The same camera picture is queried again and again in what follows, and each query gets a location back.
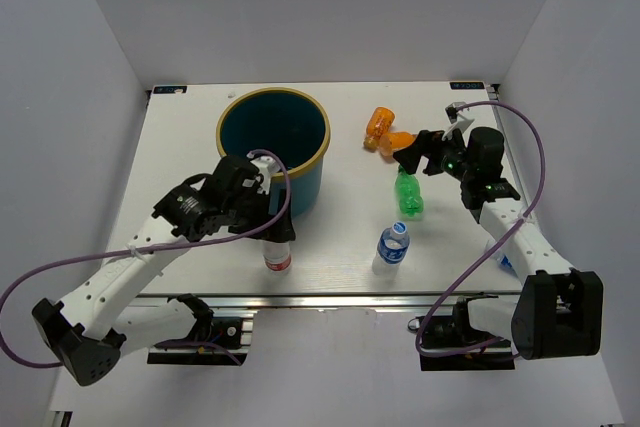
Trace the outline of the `orange juice bottle fruit label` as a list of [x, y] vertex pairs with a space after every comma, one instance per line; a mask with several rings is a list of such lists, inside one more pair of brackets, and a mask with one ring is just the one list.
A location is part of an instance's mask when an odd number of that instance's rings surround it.
[[395, 114], [386, 107], [377, 107], [366, 126], [363, 147], [369, 151], [378, 148], [381, 137], [387, 133], [395, 120]]

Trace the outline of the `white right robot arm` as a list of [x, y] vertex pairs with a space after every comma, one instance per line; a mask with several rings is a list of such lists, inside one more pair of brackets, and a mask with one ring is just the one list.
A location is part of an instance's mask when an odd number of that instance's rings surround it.
[[526, 220], [519, 193], [502, 175], [503, 155], [504, 137], [490, 127], [468, 136], [458, 128], [424, 130], [393, 155], [409, 174], [425, 160], [426, 175], [458, 180], [463, 205], [522, 284], [517, 301], [490, 294], [460, 298], [448, 330], [466, 346], [507, 340], [526, 360], [592, 356], [601, 344], [603, 283], [596, 273], [575, 268]]

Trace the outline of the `orange juice bottle plain label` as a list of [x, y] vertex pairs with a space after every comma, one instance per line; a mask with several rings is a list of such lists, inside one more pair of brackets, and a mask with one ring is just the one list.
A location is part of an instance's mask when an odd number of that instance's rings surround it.
[[380, 137], [378, 151], [384, 157], [391, 157], [396, 151], [409, 147], [416, 135], [409, 132], [387, 132]]

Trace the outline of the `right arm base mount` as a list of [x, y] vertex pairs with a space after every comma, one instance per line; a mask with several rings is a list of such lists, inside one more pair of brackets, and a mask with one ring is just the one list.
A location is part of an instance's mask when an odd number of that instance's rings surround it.
[[[435, 314], [421, 336], [420, 347], [430, 353], [445, 353], [490, 340], [492, 335], [472, 329], [467, 317], [469, 302], [487, 297], [494, 295], [459, 297], [450, 313]], [[421, 356], [419, 360], [422, 372], [512, 371], [516, 367], [508, 340], [445, 357]]]

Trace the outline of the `clear water bottle blue label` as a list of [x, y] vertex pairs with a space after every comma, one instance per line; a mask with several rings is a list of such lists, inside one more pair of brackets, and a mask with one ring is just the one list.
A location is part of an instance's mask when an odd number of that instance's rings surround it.
[[395, 274], [404, 260], [410, 245], [407, 225], [396, 221], [386, 228], [380, 235], [376, 255], [372, 262], [375, 275]]

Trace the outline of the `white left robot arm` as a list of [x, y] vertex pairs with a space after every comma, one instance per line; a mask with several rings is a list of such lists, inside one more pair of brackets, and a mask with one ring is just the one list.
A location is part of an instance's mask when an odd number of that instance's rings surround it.
[[[173, 187], [154, 207], [127, 248], [59, 301], [39, 301], [32, 316], [46, 345], [81, 386], [95, 384], [121, 357], [147, 347], [211, 349], [214, 313], [199, 297], [180, 294], [141, 314], [125, 310], [180, 256], [197, 246], [243, 238], [291, 242], [291, 185], [272, 192], [285, 173], [273, 153], [256, 149], [222, 157], [212, 173]], [[218, 232], [228, 232], [224, 239]]]

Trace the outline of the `green plastic bottle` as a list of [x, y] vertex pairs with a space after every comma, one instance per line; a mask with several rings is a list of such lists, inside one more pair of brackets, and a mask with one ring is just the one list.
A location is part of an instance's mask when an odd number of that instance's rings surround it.
[[408, 220], [419, 219], [424, 212], [424, 201], [417, 178], [399, 166], [394, 192], [400, 214]]

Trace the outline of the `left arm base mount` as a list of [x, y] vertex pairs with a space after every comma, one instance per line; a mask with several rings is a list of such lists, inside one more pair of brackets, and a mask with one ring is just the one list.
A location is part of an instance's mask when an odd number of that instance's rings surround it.
[[202, 299], [192, 294], [173, 297], [195, 316], [189, 333], [180, 339], [156, 344], [149, 350], [149, 365], [236, 366], [244, 364], [250, 332], [248, 317], [220, 316]]

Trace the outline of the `clear bottle red label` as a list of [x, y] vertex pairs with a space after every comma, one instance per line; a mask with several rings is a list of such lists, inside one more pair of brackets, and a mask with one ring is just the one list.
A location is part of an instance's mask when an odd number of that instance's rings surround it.
[[285, 272], [291, 265], [291, 250], [288, 242], [262, 242], [262, 255], [266, 267], [272, 272]]

